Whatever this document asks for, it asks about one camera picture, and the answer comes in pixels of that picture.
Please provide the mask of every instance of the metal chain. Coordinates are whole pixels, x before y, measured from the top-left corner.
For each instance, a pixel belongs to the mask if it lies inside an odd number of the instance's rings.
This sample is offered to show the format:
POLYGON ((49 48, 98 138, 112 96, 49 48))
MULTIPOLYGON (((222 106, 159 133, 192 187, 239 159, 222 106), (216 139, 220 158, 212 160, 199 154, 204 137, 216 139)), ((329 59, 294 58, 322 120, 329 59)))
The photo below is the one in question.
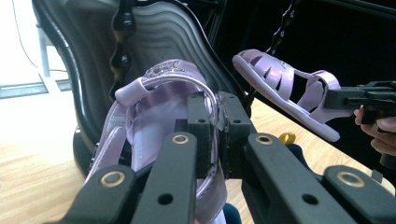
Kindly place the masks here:
MULTIPOLYGON (((295 18, 295 10, 298 5, 302 0, 291 0, 291 4, 289 6, 289 9, 285 11, 285 13, 282 15, 282 22, 280 23, 279 29, 274 33, 273 37, 273 43, 271 47, 266 51, 269 55, 275 56, 276 54, 276 49, 279 46, 279 44, 283 41, 285 38, 286 34, 286 29, 289 27, 293 19, 295 18)), ((246 108, 250 108, 251 105, 253 104, 254 101, 254 95, 256 94, 256 90, 250 87, 250 91, 247 94, 246 98, 246 108)))
POLYGON ((268 53, 272 56, 274 56, 276 54, 276 48, 279 46, 279 44, 285 38, 286 30, 295 17, 295 9, 298 5, 300 5, 301 2, 302 2, 302 0, 292 0, 291 1, 289 9, 282 16, 282 22, 280 24, 279 29, 274 33, 273 43, 272 43, 271 47, 266 51, 266 53, 268 53))
POLYGON ((114 83, 109 93, 111 101, 115 101, 115 91, 124 85, 123 80, 132 68, 132 58, 128 52, 128 39, 135 31, 133 7, 134 0, 120 0, 119 9, 112 22, 117 48, 110 60, 111 71, 114 75, 114 83))

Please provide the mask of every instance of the bolt hole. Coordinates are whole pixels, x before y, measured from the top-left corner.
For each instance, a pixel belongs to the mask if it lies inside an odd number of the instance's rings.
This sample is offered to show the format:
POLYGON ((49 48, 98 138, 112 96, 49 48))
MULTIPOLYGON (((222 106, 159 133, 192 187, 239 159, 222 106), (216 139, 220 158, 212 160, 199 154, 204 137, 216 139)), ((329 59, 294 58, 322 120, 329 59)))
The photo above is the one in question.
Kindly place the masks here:
POLYGON ((158 203, 161 205, 168 205, 172 201, 173 201, 173 196, 172 194, 169 193, 162 194, 160 195, 160 197, 158 197, 158 203))
POLYGON ((263 145, 271 145, 273 143, 273 140, 265 135, 257 136, 256 141, 263 145))
POLYGON ((125 174, 121 171, 111 171, 101 178, 101 185, 105 188, 113 188, 120 185, 125 179, 125 174))
POLYGON ((182 134, 176 135, 172 138, 172 142, 175 144, 186 144, 187 142, 189 142, 189 137, 182 134))
POLYGON ((362 188, 364 187, 364 181, 358 175, 352 174, 350 172, 338 172, 338 179, 346 185, 349 185, 354 188, 362 188))
POLYGON ((317 197, 315 197, 311 194, 304 194, 303 200, 304 200, 304 202, 312 204, 312 205, 317 205, 319 203, 317 197))

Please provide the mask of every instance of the lavender sandal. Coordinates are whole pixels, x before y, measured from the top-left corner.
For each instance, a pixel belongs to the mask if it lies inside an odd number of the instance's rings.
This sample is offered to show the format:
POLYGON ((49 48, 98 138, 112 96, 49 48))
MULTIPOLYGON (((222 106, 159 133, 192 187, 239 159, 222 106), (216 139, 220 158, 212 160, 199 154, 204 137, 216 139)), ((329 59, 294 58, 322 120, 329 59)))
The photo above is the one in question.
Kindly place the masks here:
POLYGON ((150 68, 145 75, 116 91, 117 101, 107 114, 99 147, 87 177, 119 163, 125 140, 132 146, 131 168, 138 171, 156 160, 163 139, 173 133, 177 119, 187 118, 187 97, 205 93, 206 109, 213 128, 211 163, 205 179, 197 180, 195 218, 200 223, 225 223, 222 207, 227 190, 219 166, 218 103, 215 94, 193 63, 169 60, 150 68))
POLYGON ((235 55, 233 66, 255 90, 314 133, 330 142, 340 138, 326 122, 349 117, 351 112, 323 107, 327 90, 341 89, 334 75, 326 71, 305 73, 256 49, 235 55), (305 93, 297 104, 290 100, 295 75, 307 79, 305 93))

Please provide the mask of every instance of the black metal bracket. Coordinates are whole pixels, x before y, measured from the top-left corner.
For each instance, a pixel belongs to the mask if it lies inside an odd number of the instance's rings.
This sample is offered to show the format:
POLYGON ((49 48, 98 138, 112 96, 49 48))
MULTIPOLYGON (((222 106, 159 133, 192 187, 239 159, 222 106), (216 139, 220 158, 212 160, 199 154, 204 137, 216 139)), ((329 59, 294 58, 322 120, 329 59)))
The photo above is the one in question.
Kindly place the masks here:
MULTIPOLYGON (((318 178, 276 137, 257 133, 235 96, 218 97, 221 164, 226 176, 243 180, 255 223, 396 222, 394 196, 372 178, 346 166, 330 167, 318 178)), ((189 110, 203 106, 206 117, 204 100, 192 95, 189 110)), ((211 130, 203 125, 208 120, 199 121, 200 111, 191 110, 189 121, 179 121, 187 125, 177 127, 198 137, 169 134, 157 160, 137 173, 127 166, 98 171, 56 223, 193 223, 196 164, 207 164, 210 151, 200 147, 211 130)))
MULTIPOLYGON (((362 105, 362 124, 374 124, 377 119, 396 116, 396 81, 373 81, 357 87, 329 90, 324 102, 325 108, 346 111, 359 109, 362 105)), ((394 156, 383 154, 380 163, 396 170, 394 156)))

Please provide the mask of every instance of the black plastic seat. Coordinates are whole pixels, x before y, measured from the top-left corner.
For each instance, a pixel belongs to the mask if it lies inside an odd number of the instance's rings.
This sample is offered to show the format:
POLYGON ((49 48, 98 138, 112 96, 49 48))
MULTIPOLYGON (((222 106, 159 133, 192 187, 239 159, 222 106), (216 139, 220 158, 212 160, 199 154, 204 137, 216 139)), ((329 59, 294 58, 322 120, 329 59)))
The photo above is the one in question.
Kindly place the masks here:
MULTIPOLYGON (((115 51, 113 0, 33 0, 39 24, 64 60, 72 82, 78 119, 74 153, 84 174, 99 142, 111 106, 110 59, 115 51)), ((136 31, 130 38, 132 70, 126 83, 156 63, 182 59, 195 63, 212 91, 227 91, 241 101, 245 94, 209 45, 200 23, 178 1, 137 2, 136 31)))

